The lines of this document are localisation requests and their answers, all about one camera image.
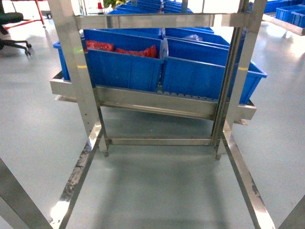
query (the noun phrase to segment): metal shelf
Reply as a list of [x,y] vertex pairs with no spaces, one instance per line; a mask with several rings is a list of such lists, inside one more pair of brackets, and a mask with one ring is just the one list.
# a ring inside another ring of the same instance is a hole
[[267,22],[270,22],[274,25],[277,25],[287,31],[290,31],[290,32],[293,32],[299,36],[304,36],[305,35],[305,28],[301,28],[301,27],[298,27],[296,25],[293,25],[293,24],[290,24],[288,22],[285,22],[285,21],[282,21],[282,20],[279,20],[277,18],[275,18],[275,15],[274,14],[264,14],[263,15],[263,20],[264,21],[267,21]]
[[[58,100],[77,102],[72,83],[61,78],[60,72],[50,81],[52,93],[60,95]],[[215,99],[183,94],[152,93],[103,86],[97,86],[94,91],[101,106],[188,118],[214,120],[218,104]],[[247,105],[240,104],[235,122],[244,123],[242,120],[251,120],[255,112],[256,107],[252,102]]]
[[[186,9],[187,2],[188,0],[183,0],[182,11]],[[249,4],[249,0],[240,0],[238,12],[232,14],[181,13],[75,16],[70,1],[49,0],[54,24],[71,77],[71,82],[68,82],[62,80],[61,74],[58,74],[51,80],[52,92],[59,94],[59,100],[78,103],[88,140],[58,203],[52,209],[55,216],[50,220],[49,224],[0,159],[0,171],[4,171],[3,174],[9,175],[7,177],[10,178],[10,185],[14,187],[10,192],[0,188],[0,210],[2,206],[5,209],[11,209],[9,214],[2,215],[4,219],[11,225],[18,225],[18,228],[66,228],[97,148],[105,156],[108,156],[108,147],[110,145],[213,145],[216,149],[217,160],[220,159],[222,154],[228,154],[254,227],[256,229],[275,229],[274,223],[232,135],[233,123],[243,123],[243,119],[251,119],[256,111],[256,107],[252,103],[240,105],[239,100],[244,88],[262,17],[266,20],[269,20],[270,17],[263,16],[266,2],[267,0],[255,0]],[[92,88],[80,40],[80,29],[211,26],[234,27],[219,100],[101,86]],[[300,31],[299,28],[294,28],[293,25],[289,25],[288,30],[302,35],[304,32],[304,30]],[[236,73],[236,77],[233,88],[231,88],[234,73]],[[165,138],[155,136],[107,136],[101,106],[209,119],[214,121],[214,125],[210,136],[167,136]],[[7,180],[0,179],[0,184],[1,182],[7,183]],[[14,196],[22,196],[25,201],[17,203]],[[302,228],[304,228],[305,223],[301,221],[301,218],[289,215],[288,223],[299,221],[302,224]]]
[[119,14],[77,16],[79,29],[130,29],[171,27],[247,27],[250,13],[171,13],[171,14]]

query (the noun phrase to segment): office chair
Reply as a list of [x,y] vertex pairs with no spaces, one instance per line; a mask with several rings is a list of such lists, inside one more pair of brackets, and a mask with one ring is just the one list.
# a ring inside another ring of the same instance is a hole
[[[23,20],[22,13],[5,13],[2,0],[0,0],[0,32],[4,35],[8,34],[7,30],[2,26],[9,23],[17,23]],[[25,43],[26,47],[22,45],[18,45],[16,43]],[[19,49],[24,49],[25,54],[31,55],[29,50],[27,48],[31,48],[31,44],[29,44],[27,41],[14,41],[14,40],[2,40],[0,38],[0,50],[3,49],[4,46],[10,46],[15,47]]]

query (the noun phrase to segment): blue storage bin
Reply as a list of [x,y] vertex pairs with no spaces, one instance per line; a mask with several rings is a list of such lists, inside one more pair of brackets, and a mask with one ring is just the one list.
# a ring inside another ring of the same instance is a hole
[[69,76],[69,73],[68,73],[67,64],[66,64],[65,58],[63,56],[63,52],[62,52],[62,49],[61,49],[60,42],[59,41],[55,42],[53,44],[53,47],[58,50],[59,59],[61,61],[62,76],[63,76],[64,80],[69,80],[70,81],[70,76]]
[[119,5],[116,7],[117,10],[137,13],[158,13],[158,9],[149,7],[136,7],[131,5]]
[[[125,3],[126,5],[130,5],[130,6],[135,6],[131,3],[131,1],[128,1]],[[137,2],[137,7],[150,7],[150,8],[155,8],[155,9],[160,9],[161,8],[161,3],[153,3],[153,2],[144,2],[144,1],[138,1]]]
[[[228,50],[181,40],[166,41],[163,90],[218,99]],[[251,63],[240,103],[248,103],[261,78],[266,77],[266,73]]]
[[288,6],[294,6],[302,3],[302,0],[284,0],[288,2]]
[[210,43],[216,43],[216,44],[222,44],[222,45],[230,45],[224,38],[218,35],[214,35],[211,33],[205,33],[205,32],[193,32],[190,30],[185,29],[178,29],[178,28],[166,28],[165,29],[165,36],[166,37],[175,37],[179,39],[184,39],[184,37],[190,36],[190,35],[198,35],[203,39],[203,42],[210,42]]
[[296,6],[286,6],[281,8],[276,8],[275,18],[292,23],[292,14],[291,12],[298,12],[305,10],[305,6],[296,5]]
[[116,32],[128,35],[134,35],[139,37],[149,37],[155,39],[162,39],[161,29],[102,29],[101,31]]
[[[174,9],[174,8],[164,8],[162,10],[164,13],[181,13],[181,8],[180,9]],[[193,13],[190,9],[187,10],[187,13]]]
[[305,10],[292,12],[292,23],[298,27],[305,28]]
[[276,11],[278,7],[288,6],[289,2],[284,0],[268,1],[265,8],[265,13],[272,13]]
[[209,27],[201,27],[201,28],[195,28],[195,27],[181,27],[181,29],[185,30],[191,30],[191,31],[197,31],[197,32],[207,32],[207,33],[214,33],[214,31]]
[[161,40],[100,30],[84,30],[85,40],[113,43],[115,49],[143,51],[155,45],[160,59],[88,49],[90,77],[95,84],[155,91],[163,64]]
[[181,38],[175,38],[175,37],[165,37],[165,38],[170,38],[172,40],[179,40],[179,41],[185,41],[185,42],[190,42],[190,43],[195,43],[195,44],[205,44],[213,47],[218,47],[218,48],[223,48],[223,49],[230,49],[229,45],[223,45],[223,44],[217,44],[217,43],[212,43],[212,42],[202,42],[202,41],[194,41],[194,40],[189,40],[189,39],[181,39]]

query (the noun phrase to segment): red item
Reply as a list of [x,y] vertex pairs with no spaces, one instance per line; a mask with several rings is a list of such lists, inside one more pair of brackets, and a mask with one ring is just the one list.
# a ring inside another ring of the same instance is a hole
[[98,3],[97,3],[97,8],[98,8],[99,10],[103,9],[102,3],[101,3],[101,2],[98,2]]
[[88,49],[104,50],[104,51],[114,51],[114,44],[95,42],[95,41],[86,41]]
[[155,45],[145,49],[144,51],[126,51],[123,49],[116,49],[115,51],[123,54],[135,55],[135,56],[158,58],[158,53]]

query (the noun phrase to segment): epoxy floor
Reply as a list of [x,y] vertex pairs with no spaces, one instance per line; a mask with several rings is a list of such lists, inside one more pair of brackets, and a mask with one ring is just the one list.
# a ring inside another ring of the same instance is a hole
[[[10,30],[32,56],[0,51],[0,157],[47,219],[86,141],[77,104],[55,101],[59,70],[52,21]],[[253,61],[268,73],[257,112],[234,135],[275,225],[305,194],[305,37],[262,23]],[[102,109],[109,134],[209,134],[212,123]],[[0,218],[0,228],[11,227]],[[227,156],[211,147],[112,146],[97,153],[68,229],[251,229]]]

